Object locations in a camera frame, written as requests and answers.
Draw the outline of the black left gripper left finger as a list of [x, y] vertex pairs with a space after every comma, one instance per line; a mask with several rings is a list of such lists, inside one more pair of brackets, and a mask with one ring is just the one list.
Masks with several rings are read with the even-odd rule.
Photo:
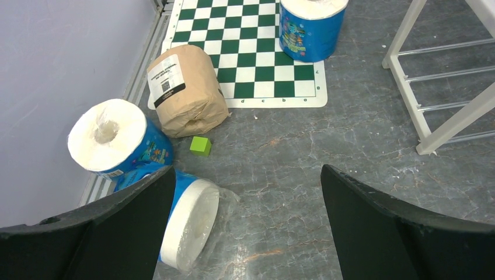
[[2, 279], [152, 279], [176, 185], [168, 166], [36, 225], [1, 229]]

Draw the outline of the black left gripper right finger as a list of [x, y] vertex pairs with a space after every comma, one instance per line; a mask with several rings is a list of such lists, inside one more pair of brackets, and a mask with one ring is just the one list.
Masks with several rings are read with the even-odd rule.
[[494, 226], [415, 206], [332, 165], [320, 174], [344, 279], [493, 279]]

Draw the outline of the brown roll with label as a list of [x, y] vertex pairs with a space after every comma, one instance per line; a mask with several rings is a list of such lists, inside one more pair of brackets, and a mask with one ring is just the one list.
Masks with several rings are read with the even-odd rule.
[[229, 111], [210, 56], [195, 45], [173, 47], [147, 68], [151, 102], [171, 138], [204, 134]]

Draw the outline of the cream metal shelf rack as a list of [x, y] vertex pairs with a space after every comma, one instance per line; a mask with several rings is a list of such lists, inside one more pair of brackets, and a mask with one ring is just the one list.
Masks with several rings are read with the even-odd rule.
[[[470, 141], [494, 136], [494, 131], [478, 132], [474, 134], [461, 135], [461, 131], [473, 124], [480, 117], [494, 109], [494, 85], [488, 86], [470, 101], [460, 101], [453, 103], [436, 104], [422, 106], [418, 103], [411, 87], [413, 82], [426, 82], [444, 78], [455, 78], [459, 76], [480, 74], [494, 70], [493, 66], [464, 69], [453, 72], [436, 73], [417, 77], [409, 77], [405, 74], [399, 58], [408, 55], [418, 55], [433, 53], [436, 51], [455, 50], [466, 47], [481, 46], [491, 44], [494, 38], [468, 41], [463, 43], [447, 44], [437, 47], [421, 48], [410, 51], [402, 51], [401, 48], [406, 41], [410, 31], [417, 21], [421, 11], [426, 4], [426, 0], [413, 0], [393, 38], [388, 51], [382, 60], [382, 67], [389, 69], [398, 86], [400, 95], [406, 105], [414, 128], [419, 136], [419, 144], [416, 151], [419, 155], [429, 155], [435, 153], [436, 149], [445, 144]], [[435, 131], [431, 131], [424, 116], [425, 112], [446, 109], [458, 109], [446, 122], [441, 124]]]

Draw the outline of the blue white roll front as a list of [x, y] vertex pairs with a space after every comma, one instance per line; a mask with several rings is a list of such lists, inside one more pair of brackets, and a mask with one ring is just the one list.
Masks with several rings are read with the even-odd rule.
[[123, 99], [91, 107], [72, 127], [67, 147], [85, 170], [115, 182], [149, 165], [173, 162], [169, 138], [138, 106]]

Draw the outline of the blue white roll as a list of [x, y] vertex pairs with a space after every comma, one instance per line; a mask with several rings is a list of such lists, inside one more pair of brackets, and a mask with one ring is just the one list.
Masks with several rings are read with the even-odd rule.
[[281, 0], [279, 43], [295, 61], [319, 62], [336, 49], [348, 0]]
[[149, 165], [173, 162], [169, 138], [138, 106], [123, 99], [91, 107], [72, 127], [67, 147], [85, 170], [115, 182]]

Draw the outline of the small green cube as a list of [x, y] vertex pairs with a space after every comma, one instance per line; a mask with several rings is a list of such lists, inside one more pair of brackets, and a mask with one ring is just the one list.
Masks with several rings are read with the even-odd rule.
[[194, 136], [190, 144], [190, 152], [196, 156], [208, 157], [212, 148], [211, 141], [202, 136]]

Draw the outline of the blue white roll rear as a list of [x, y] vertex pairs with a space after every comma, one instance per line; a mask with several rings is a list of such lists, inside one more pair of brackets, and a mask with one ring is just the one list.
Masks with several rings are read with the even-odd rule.
[[279, 43], [295, 61], [319, 62], [336, 49], [348, 0], [281, 0]]

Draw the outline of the green white chessboard mat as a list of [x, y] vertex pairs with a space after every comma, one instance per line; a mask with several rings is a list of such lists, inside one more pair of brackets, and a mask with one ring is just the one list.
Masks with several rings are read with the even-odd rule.
[[278, 1], [167, 1], [162, 50], [200, 47], [231, 109], [320, 108], [328, 93], [323, 62], [290, 58], [280, 47]]

